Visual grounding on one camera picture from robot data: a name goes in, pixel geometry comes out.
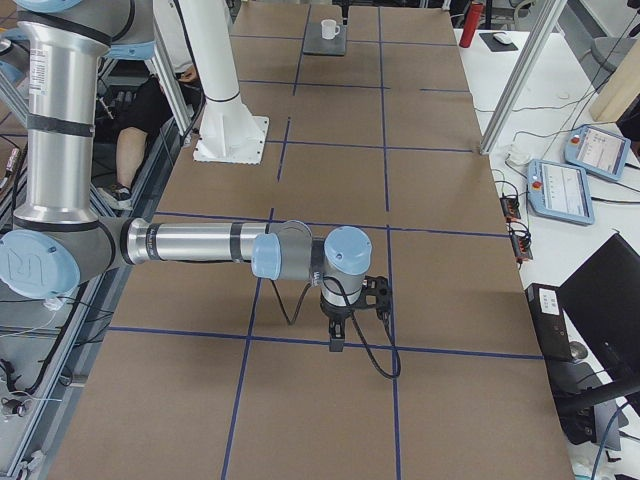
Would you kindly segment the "red cylindrical bottle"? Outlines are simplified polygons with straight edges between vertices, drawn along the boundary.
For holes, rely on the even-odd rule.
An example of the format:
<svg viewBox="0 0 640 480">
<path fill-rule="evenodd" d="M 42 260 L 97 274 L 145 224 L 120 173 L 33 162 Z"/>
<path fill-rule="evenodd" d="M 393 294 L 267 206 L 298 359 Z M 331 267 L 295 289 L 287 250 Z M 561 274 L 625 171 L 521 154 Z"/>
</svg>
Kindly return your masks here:
<svg viewBox="0 0 640 480">
<path fill-rule="evenodd" d="M 473 40 L 476 29 L 478 28 L 480 18 L 484 11 L 484 3 L 482 1 L 471 1 L 467 14 L 465 17 L 465 23 L 460 37 L 459 46 L 461 48 L 468 48 Z"/>
</svg>

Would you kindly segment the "far blue teach pendant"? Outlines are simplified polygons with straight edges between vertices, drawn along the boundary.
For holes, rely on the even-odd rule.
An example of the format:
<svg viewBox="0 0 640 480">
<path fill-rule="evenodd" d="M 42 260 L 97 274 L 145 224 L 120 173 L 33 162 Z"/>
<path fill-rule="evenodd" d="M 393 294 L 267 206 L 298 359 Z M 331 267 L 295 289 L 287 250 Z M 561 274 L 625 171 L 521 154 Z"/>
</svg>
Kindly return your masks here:
<svg viewBox="0 0 640 480">
<path fill-rule="evenodd" d="M 607 181 L 621 179 L 631 141 L 593 125 L 573 130 L 564 148 L 564 159 Z"/>
</svg>

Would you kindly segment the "brown paper table cover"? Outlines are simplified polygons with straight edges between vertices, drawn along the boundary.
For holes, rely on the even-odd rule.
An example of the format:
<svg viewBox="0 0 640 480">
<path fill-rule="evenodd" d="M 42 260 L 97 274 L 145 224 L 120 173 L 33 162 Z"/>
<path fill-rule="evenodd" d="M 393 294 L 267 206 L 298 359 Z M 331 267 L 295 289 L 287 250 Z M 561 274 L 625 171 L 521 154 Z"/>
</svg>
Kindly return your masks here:
<svg viewBox="0 0 640 480">
<path fill-rule="evenodd" d="M 572 477 L 448 20 L 355 7 L 345 57 L 304 55 L 339 13 L 242 6 L 264 158 L 183 152 L 154 220 L 266 222 L 302 243 L 301 280 L 136 266 L 51 478 Z M 389 280 L 387 325 L 355 308 L 366 276 Z M 356 309 L 342 352 L 322 299 Z"/>
</svg>

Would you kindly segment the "white computer mouse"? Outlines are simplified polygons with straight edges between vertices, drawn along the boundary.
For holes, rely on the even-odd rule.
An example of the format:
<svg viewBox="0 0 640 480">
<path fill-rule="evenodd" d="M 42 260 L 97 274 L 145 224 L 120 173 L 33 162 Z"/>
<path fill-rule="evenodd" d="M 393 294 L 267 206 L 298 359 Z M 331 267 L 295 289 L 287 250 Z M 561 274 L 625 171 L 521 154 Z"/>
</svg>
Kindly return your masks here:
<svg viewBox="0 0 640 480">
<path fill-rule="evenodd" d="M 502 45 L 510 45 L 513 43 L 511 37 L 506 32 L 495 32 L 493 39 Z"/>
</svg>

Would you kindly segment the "wooden board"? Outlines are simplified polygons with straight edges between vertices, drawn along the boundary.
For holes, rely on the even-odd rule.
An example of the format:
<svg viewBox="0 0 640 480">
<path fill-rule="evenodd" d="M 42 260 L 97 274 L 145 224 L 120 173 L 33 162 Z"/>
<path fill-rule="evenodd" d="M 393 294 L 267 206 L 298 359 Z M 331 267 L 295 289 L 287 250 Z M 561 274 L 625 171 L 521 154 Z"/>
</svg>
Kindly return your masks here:
<svg viewBox="0 0 640 480">
<path fill-rule="evenodd" d="M 596 122 L 616 122 L 639 95 L 639 56 L 639 40 L 636 40 L 590 106 L 590 115 Z"/>
</svg>

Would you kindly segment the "seated person white coat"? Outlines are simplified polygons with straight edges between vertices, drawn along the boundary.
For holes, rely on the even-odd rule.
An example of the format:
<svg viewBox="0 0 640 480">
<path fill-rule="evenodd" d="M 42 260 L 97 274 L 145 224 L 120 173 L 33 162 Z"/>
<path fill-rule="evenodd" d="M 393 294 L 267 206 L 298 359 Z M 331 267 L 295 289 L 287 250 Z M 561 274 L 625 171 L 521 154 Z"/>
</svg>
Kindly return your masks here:
<svg viewBox="0 0 640 480">
<path fill-rule="evenodd" d="M 192 62 L 176 1 L 155 1 L 154 17 L 166 47 L 185 102 L 197 109 L 200 86 Z M 132 105 L 120 120 L 116 147 L 116 183 L 101 187 L 102 199 L 115 211 L 132 209 L 132 185 L 144 157 L 147 143 L 171 118 L 172 110 L 155 72 L 138 88 Z"/>
</svg>

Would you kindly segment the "blue teach pendant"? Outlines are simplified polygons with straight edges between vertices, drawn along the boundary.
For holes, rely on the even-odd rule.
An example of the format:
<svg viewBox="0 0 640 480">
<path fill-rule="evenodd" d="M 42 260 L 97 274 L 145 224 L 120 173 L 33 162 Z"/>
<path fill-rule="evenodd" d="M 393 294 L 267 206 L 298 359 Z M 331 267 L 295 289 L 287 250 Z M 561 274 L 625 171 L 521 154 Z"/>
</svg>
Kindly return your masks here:
<svg viewBox="0 0 640 480">
<path fill-rule="evenodd" d="M 607 181 L 621 179 L 631 141 L 593 125 L 573 130 L 564 148 L 564 159 Z"/>
<path fill-rule="evenodd" d="M 592 225 L 595 213 L 584 168 L 534 159 L 527 167 L 528 201 L 539 216 Z"/>
</svg>

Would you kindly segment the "orange black usb hub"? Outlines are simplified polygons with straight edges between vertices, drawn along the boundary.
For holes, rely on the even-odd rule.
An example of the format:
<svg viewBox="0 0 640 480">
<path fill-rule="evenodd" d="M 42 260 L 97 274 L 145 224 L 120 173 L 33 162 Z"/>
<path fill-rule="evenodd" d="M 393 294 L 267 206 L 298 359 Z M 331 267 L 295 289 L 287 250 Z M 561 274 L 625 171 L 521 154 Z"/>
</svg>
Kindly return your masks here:
<svg viewBox="0 0 640 480">
<path fill-rule="evenodd" d="M 530 245 L 523 237 L 511 235 L 510 240 L 515 259 L 519 264 L 533 259 Z"/>
<path fill-rule="evenodd" d="M 502 196 L 500 198 L 500 205 L 507 222 L 521 219 L 517 196 Z"/>
</svg>

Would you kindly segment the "black mini computer box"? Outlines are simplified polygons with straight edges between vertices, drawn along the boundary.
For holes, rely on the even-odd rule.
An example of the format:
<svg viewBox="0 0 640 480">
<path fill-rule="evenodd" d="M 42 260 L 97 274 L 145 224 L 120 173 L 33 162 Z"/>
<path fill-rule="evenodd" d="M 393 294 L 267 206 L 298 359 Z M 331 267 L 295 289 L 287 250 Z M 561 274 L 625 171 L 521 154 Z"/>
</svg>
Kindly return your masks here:
<svg viewBox="0 0 640 480">
<path fill-rule="evenodd" d="M 558 288 L 531 283 L 525 294 L 541 353 L 545 360 L 577 363 L 587 356 L 586 347 L 570 341 Z"/>
</svg>

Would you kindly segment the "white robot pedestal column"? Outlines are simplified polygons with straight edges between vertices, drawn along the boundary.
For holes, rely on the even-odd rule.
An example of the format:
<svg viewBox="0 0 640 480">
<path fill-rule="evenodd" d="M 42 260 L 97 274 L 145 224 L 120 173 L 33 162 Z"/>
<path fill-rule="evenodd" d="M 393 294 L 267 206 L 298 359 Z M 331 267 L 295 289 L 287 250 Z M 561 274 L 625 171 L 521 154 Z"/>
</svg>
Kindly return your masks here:
<svg viewBox="0 0 640 480">
<path fill-rule="evenodd" d="M 194 159 L 256 165 L 269 119 L 252 115 L 243 103 L 226 8 L 221 1 L 190 1 L 183 14 L 206 97 Z"/>
</svg>

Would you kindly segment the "aluminium frame post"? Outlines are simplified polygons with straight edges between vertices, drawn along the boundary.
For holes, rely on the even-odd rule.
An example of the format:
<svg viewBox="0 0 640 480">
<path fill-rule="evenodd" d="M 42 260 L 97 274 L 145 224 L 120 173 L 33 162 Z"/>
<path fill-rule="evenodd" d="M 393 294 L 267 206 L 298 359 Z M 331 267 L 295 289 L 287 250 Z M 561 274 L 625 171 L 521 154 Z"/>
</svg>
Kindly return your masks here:
<svg viewBox="0 0 640 480">
<path fill-rule="evenodd" d="M 549 0 L 543 4 L 540 15 L 533 29 L 529 32 L 526 43 L 482 137 L 479 146 L 481 154 L 488 155 L 499 139 L 514 105 L 566 4 L 566 0 Z"/>
</svg>

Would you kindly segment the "black mouse pad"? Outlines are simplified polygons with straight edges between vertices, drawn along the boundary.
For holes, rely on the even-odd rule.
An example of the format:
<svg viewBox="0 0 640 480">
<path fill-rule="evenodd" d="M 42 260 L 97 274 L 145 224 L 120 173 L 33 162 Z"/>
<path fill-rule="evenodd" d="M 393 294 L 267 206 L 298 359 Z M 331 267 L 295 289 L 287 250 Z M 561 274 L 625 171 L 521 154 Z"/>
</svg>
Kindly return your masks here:
<svg viewBox="0 0 640 480">
<path fill-rule="evenodd" d="M 506 52 L 517 51 L 518 47 L 515 45 L 511 36 L 504 32 L 485 32 L 479 34 L 480 38 L 485 42 L 487 47 L 492 52 Z"/>
</svg>

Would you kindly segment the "near blue teach pendant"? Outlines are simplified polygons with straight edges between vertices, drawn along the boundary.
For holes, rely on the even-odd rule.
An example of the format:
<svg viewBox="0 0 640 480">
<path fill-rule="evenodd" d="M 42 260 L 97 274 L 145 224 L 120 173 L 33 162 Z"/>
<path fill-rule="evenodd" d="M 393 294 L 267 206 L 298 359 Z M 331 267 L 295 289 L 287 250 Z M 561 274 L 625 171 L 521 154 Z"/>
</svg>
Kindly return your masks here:
<svg viewBox="0 0 640 480">
<path fill-rule="evenodd" d="M 527 167 L 528 201 L 539 216 L 592 225 L 595 213 L 584 168 L 534 159 Z"/>
</svg>

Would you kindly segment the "black monitor on stand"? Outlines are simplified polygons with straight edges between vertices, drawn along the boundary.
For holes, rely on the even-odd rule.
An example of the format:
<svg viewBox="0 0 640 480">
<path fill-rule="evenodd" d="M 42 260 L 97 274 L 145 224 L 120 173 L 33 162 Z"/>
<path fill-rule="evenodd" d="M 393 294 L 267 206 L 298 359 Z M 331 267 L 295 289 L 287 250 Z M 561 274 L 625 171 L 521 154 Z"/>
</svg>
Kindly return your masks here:
<svg viewBox="0 0 640 480">
<path fill-rule="evenodd" d="M 613 234 L 559 287 L 559 300 L 591 353 L 611 377 L 583 381 L 573 368 L 550 371 L 562 429 L 574 445 L 608 440 L 615 400 L 639 409 L 639 253 Z"/>
</svg>

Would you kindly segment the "white ceramic cup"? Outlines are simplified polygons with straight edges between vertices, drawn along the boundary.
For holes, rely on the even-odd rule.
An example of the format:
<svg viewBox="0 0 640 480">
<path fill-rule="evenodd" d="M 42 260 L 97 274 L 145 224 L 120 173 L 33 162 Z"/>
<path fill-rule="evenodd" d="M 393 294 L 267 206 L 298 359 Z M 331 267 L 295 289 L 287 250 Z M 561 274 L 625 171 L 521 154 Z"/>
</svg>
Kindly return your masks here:
<svg viewBox="0 0 640 480">
<path fill-rule="evenodd" d="M 321 25 L 321 38 L 333 40 L 341 31 L 341 26 L 334 19 L 323 19 Z"/>
</svg>

